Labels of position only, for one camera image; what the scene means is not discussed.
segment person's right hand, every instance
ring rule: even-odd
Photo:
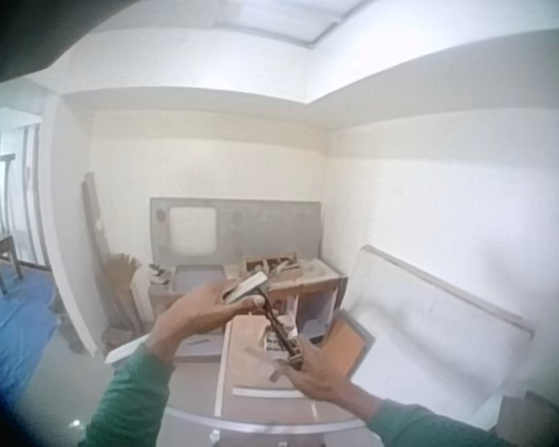
[[[297,371],[287,361],[278,360],[278,370],[308,398],[333,403],[340,401],[349,380],[305,337],[298,337],[298,344],[303,355],[302,369]]]

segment blue carpet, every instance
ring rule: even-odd
[[[13,406],[56,329],[56,316],[49,309],[54,285],[37,270],[23,269],[23,280],[10,265],[2,265],[1,272],[8,294],[0,293],[0,397]]]

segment hand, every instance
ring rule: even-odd
[[[279,360],[278,370],[308,398],[334,403],[366,422],[373,419],[381,408],[381,399],[352,384],[306,338],[299,337],[298,342],[303,355],[302,369],[297,371],[287,361]]]
[[[156,321],[147,349],[164,360],[171,360],[184,338],[195,333],[212,331],[239,314],[246,314],[263,305],[262,296],[247,296],[227,305],[223,292],[231,289],[232,282],[205,284],[179,298]]]

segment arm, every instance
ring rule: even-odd
[[[301,340],[304,356],[301,371],[278,365],[294,386],[314,400],[325,400],[363,420],[388,447],[481,446],[509,444],[494,434],[439,416],[418,405],[402,405],[367,393],[341,376],[321,351]]]
[[[156,445],[179,344],[194,333],[212,331],[235,315],[254,310],[262,302],[261,297],[247,297],[225,305],[222,291],[222,285],[194,289],[157,319],[144,345],[105,390],[80,446]]]

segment green sleeve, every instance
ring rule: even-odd
[[[418,405],[384,400],[367,424],[386,447],[508,447],[496,435],[430,412]]]
[[[79,445],[155,446],[172,372],[172,365],[140,345],[105,390]]]

